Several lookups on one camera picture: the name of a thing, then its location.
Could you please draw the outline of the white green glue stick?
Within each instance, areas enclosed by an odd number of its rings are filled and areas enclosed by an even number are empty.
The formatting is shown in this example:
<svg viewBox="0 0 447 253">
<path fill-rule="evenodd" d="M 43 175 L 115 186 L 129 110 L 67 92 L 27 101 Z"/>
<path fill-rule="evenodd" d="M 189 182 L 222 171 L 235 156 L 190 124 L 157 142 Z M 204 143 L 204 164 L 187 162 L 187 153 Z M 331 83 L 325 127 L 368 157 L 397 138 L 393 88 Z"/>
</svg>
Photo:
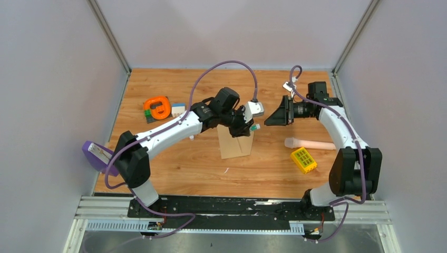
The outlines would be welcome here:
<svg viewBox="0 0 447 253">
<path fill-rule="evenodd" d="M 256 130 L 259 130 L 261 128 L 260 124 L 253 124 L 250 128 L 249 131 L 250 132 L 254 132 Z"/>
</svg>

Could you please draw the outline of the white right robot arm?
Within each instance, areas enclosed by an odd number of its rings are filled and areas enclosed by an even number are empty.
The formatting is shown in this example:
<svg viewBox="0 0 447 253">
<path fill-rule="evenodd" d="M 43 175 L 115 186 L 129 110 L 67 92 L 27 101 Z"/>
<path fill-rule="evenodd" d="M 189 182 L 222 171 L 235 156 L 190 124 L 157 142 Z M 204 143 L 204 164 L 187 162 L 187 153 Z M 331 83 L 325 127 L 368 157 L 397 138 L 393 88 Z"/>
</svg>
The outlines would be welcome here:
<svg viewBox="0 0 447 253">
<path fill-rule="evenodd" d="M 329 95 L 325 82 L 308 84 L 308 92 L 300 102 L 295 102 L 291 96 L 283 96 L 280 106 L 264 124 L 286 126 L 295 118 L 316 118 L 338 151 L 328 182 L 308 191 L 309 200 L 301 205 L 304 218 L 314 220 L 321 215 L 322 207 L 342 201 L 363 204 L 369 194 L 377 191 L 382 153 L 378 148 L 371 148 L 356 133 L 342 102 Z"/>
</svg>

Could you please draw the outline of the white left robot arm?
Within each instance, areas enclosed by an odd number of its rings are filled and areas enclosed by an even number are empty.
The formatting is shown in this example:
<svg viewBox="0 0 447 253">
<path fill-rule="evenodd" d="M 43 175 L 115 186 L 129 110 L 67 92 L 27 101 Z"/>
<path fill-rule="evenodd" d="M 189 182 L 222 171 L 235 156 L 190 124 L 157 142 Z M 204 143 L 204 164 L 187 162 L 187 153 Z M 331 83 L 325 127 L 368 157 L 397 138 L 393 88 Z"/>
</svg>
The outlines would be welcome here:
<svg viewBox="0 0 447 253">
<path fill-rule="evenodd" d="M 181 140 L 219 125 L 227 127 L 233 138 L 250 136 L 254 117 L 262 115 L 264 108 L 256 99 L 244 105 L 239 105 L 239 100 L 237 92 L 224 87 L 216 96 L 192 104 L 188 111 L 155 129 L 120 135 L 110 165 L 141 201 L 141 211 L 147 217 L 157 217 L 162 206 L 150 181 L 150 161 Z"/>
</svg>

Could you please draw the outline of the tan paper envelope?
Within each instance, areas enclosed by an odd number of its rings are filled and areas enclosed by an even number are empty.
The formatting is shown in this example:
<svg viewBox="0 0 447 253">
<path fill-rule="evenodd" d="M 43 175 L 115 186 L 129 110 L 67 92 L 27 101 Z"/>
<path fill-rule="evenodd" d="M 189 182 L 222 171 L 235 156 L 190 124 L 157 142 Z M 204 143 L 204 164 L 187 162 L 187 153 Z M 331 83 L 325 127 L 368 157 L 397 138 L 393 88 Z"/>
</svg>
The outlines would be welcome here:
<svg viewBox="0 0 447 253">
<path fill-rule="evenodd" d="M 251 155 L 254 133 L 249 137 L 233 138 L 227 127 L 217 126 L 220 154 L 222 159 L 230 159 Z"/>
</svg>

